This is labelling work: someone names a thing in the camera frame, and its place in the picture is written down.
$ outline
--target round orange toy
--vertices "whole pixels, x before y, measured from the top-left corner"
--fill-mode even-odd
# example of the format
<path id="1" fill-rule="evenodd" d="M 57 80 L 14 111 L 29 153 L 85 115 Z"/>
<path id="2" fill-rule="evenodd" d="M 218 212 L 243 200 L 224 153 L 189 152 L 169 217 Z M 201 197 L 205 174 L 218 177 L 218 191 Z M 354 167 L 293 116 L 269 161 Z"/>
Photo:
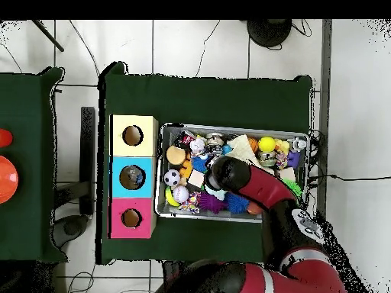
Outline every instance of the round orange toy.
<path id="1" fill-rule="evenodd" d="M 258 150 L 258 141 L 255 140 L 254 138 L 249 138 L 248 139 L 248 143 L 250 144 L 251 149 L 253 150 L 253 152 L 256 153 L 257 150 Z"/>
<path id="2" fill-rule="evenodd" d="M 262 214 L 263 209 L 256 204 L 255 202 L 250 201 L 250 204 L 247 207 L 247 212 L 249 214 L 252 214 L 253 216 L 256 216 L 258 214 Z"/>
<path id="3" fill-rule="evenodd" d="M 5 157 L 0 156 L 0 204 L 9 200 L 18 187 L 18 172 Z"/>

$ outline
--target blue toy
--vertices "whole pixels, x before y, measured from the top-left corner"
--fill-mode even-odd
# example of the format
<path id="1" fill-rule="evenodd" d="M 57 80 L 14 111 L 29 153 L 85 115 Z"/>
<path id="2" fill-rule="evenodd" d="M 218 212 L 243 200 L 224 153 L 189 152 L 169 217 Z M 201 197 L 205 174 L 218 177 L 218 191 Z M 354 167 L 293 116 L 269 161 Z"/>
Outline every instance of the blue toy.
<path id="1" fill-rule="evenodd" d="M 246 198 L 242 198 L 239 195 L 235 195 L 232 192 L 227 192 L 224 197 L 224 201 L 227 202 L 227 209 L 232 214 L 243 214 L 247 211 L 250 202 Z"/>
<path id="2" fill-rule="evenodd" d="M 205 160 L 199 158 L 198 156 L 192 157 L 192 167 L 196 171 L 199 171 L 201 173 L 204 173 L 206 171 L 206 166 L 205 166 Z"/>
<path id="3" fill-rule="evenodd" d="M 232 147 L 229 146 L 229 145 L 224 145 L 223 146 L 223 155 L 225 155 L 226 153 L 229 153 L 232 151 Z"/>

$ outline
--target black stand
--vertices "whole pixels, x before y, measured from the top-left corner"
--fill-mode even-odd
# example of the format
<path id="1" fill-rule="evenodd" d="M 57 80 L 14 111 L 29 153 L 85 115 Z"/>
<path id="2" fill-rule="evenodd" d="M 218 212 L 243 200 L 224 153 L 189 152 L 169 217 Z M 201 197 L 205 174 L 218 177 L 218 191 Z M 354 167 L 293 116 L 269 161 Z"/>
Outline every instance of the black stand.
<path id="1" fill-rule="evenodd" d="M 82 107 L 80 131 L 79 181 L 62 185 L 54 192 L 54 208 L 79 198 L 81 215 L 71 215 L 54 221 L 53 240 L 58 248 L 81 236 L 94 213 L 95 191 L 95 109 Z"/>
<path id="2" fill-rule="evenodd" d="M 63 47 L 53 38 L 52 35 L 50 35 L 49 31 L 46 30 L 46 28 L 42 25 L 42 23 L 38 20 L 32 20 L 35 25 L 40 28 L 40 31 L 42 31 L 47 38 L 54 44 L 55 47 L 57 47 L 61 52 L 64 51 Z"/>

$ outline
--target white ball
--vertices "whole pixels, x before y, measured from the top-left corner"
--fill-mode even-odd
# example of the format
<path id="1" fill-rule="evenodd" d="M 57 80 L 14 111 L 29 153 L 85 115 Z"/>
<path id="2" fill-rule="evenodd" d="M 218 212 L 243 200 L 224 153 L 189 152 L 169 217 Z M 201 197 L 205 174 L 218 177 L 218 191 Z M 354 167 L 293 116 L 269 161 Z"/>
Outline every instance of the white ball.
<path id="1" fill-rule="evenodd" d="M 189 198 L 189 191 L 187 191 L 185 186 L 178 185 L 176 188 L 174 188 L 173 198 L 176 202 L 183 203 Z"/>
<path id="2" fill-rule="evenodd" d="M 180 181 L 180 174 L 176 169 L 169 169 L 166 174 L 164 174 L 164 183 L 168 186 L 177 185 Z"/>

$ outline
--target green tablecloth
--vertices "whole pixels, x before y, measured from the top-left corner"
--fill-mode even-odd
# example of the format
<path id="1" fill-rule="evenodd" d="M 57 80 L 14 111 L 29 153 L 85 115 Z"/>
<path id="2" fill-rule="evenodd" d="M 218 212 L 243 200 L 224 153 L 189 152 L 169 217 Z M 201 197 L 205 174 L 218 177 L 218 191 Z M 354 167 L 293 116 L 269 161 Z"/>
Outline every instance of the green tablecloth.
<path id="1" fill-rule="evenodd" d="M 103 183 L 98 184 L 98 198 L 103 202 L 97 207 L 97 251 L 102 253 L 98 257 L 103 262 L 205 258 L 262 262 L 260 224 L 159 217 L 149 240 L 108 239 L 108 116 L 153 115 L 160 125 L 173 122 L 308 133 L 311 87 L 309 76 L 293 81 L 131 76 L 124 74 L 123 63 L 110 65 L 99 80 L 98 176 Z"/>
<path id="2" fill-rule="evenodd" d="M 59 68 L 37 76 L 0 73 L 0 128 L 14 137 L 0 155 L 19 177 L 14 196 L 0 204 L 0 259 L 66 260 L 49 232 L 55 158 L 50 92 L 62 74 Z"/>

